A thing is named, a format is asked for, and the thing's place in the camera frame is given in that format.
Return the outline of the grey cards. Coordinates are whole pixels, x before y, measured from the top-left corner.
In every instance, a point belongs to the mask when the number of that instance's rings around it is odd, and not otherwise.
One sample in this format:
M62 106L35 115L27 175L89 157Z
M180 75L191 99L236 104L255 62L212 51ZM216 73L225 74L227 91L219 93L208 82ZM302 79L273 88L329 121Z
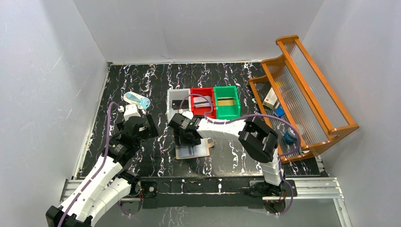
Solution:
M210 96L194 96L193 97L193 106L195 108L201 108L201 107L211 107L211 98Z

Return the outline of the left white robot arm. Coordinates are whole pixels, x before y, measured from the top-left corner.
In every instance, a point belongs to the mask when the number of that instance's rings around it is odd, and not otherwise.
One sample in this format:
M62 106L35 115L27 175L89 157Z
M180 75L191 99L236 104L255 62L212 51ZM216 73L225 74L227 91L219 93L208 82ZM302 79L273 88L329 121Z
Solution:
M118 123L117 129L88 176L61 205L47 210L48 226L93 227L123 197L139 195L140 177L124 166L142 142L158 137L158 129L150 114L131 116Z

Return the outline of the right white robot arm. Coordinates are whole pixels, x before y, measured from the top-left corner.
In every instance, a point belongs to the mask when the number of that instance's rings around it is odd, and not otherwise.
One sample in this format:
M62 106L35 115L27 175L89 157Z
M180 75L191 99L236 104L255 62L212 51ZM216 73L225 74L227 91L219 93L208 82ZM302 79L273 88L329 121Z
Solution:
M239 120L218 120L203 115L188 117L175 113L168 123L178 145L196 146L202 139L227 139L241 143L247 154L260 163L267 192L273 196L285 190L280 177L278 134L254 114Z

